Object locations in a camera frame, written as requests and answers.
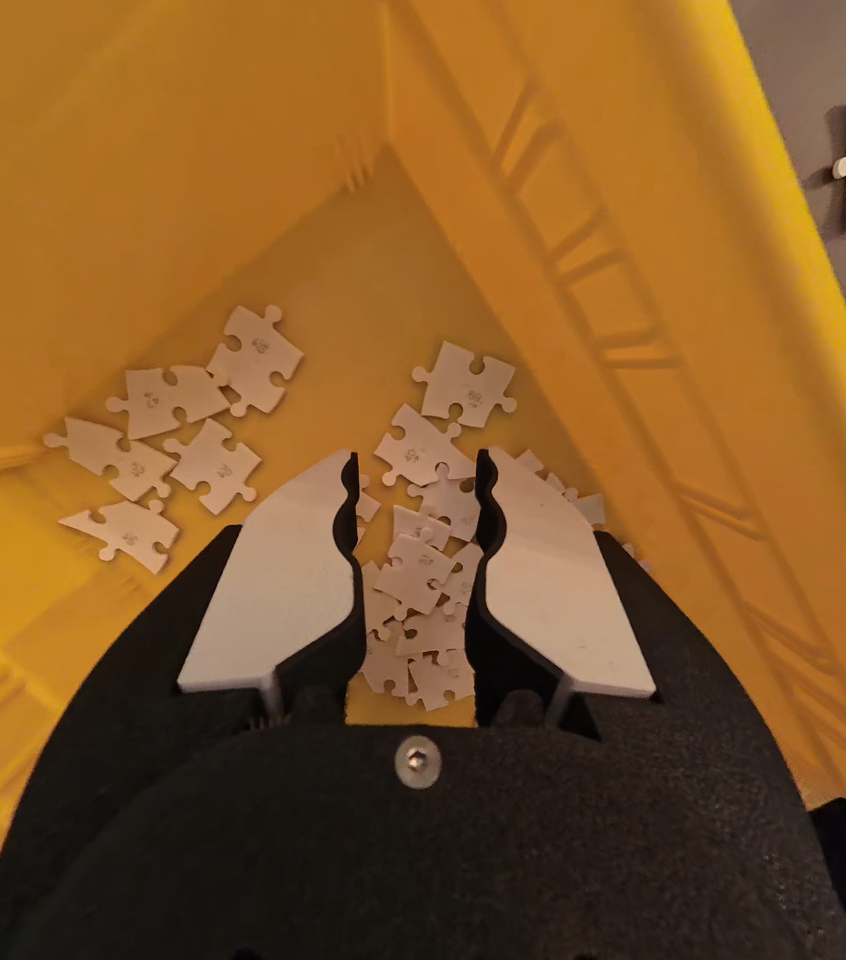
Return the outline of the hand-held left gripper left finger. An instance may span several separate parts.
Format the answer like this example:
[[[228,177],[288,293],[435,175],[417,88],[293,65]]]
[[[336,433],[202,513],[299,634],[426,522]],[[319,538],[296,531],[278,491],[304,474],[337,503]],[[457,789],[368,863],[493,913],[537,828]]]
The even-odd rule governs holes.
[[[338,450],[252,510],[177,678],[181,691],[345,694],[366,653],[354,557],[357,453]]]

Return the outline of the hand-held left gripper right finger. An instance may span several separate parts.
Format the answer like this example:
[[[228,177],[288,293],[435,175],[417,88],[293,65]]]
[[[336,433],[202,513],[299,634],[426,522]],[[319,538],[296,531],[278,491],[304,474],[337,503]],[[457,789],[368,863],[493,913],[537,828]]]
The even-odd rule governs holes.
[[[479,450],[466,651],[482,691],[650,698],[656,684],[591,524],[500,447]]]

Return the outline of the heap of white puzzle pieces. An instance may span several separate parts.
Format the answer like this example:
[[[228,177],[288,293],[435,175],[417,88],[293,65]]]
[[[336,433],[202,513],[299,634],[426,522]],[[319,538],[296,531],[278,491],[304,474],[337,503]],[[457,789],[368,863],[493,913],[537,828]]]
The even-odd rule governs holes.
[[[304,354],[278,330],[281,320],[281,310],[273,305],[262,314],[237,306],[224,327],[235,344],[220,343],[205,366],[125,373],[122,394],[106,401],[112,414],[126,418],[123,430],[67,416],[63,433],[46,434],[49,448],[67,450],[72,462],[91,473],[113,471],[110,482],[119,493],[115,503],[83,510],[60,524],[99,540],[102,560],[124,554],[160,573],[180,533],[165,515],[169,481],[191,492],[206,487],[200,502],[216,517],[237,498],[253,501],[257,491],[249,481],[261,457],[236,442],[219,416],[229,411],[242,417],[249,409],[269,414],[282,399],[285,387],[273,377],[291,378]],[[408,705],[421,703],[427,712],[443,708],[448,696],[457,701],[471,697],[475,688],[466,622],[481,558],[477,463],[454,440],[462,429],[484,428],[494,410],[511,414],[517,406],[508,393],[514,367],[485,356],[481,368],[474,370],[475,362],[471,351],[442,342],[430,368],[417,366],[412,373],[415,382],[426,386],[419,407],[402,405],[391,422],[396,433],[387,433],[374,452],[388,466],[382,482],[392,486],[405,479],[407,493],[419,500],[419,508],[393,507],[386,562],[370,561],[361,569],[367,634],[358,671],[371,690],[391,692]],[[540,477],[543,466],[531,451],[515,459]],[[578,497],[552,474],[543,480],[593,530],[604,522],[600,496]],[[357,543],[381,509],[365,492],[368,481],[359,475]],[[204,592],[203,600],[189,609],[189,627],[178,642],[185,657],[180,672],[241,525],[231,529],[229,547],[216,552],[221,572],[212,580],[212,593]],[[259,694],[272,718],[288,714],[297,695]],[[588,693],[557,691],[551,698],[536,694],[561,719],[570,702]]]

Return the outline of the yellow plastic bin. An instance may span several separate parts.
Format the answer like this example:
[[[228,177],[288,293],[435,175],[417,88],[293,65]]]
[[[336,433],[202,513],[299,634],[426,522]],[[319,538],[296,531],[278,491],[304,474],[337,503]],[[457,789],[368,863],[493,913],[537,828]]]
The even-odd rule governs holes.
[[[264,498],[420,411],[443,341],[514,367],[533,449],[846,795],[846,306],[728,2],[0,2],[0,843],[117,634],[224,524],[166,482],[161,574],[59,519],[48,449],[128,370],[203,379],[237,306],[303,358],[217,411]]]

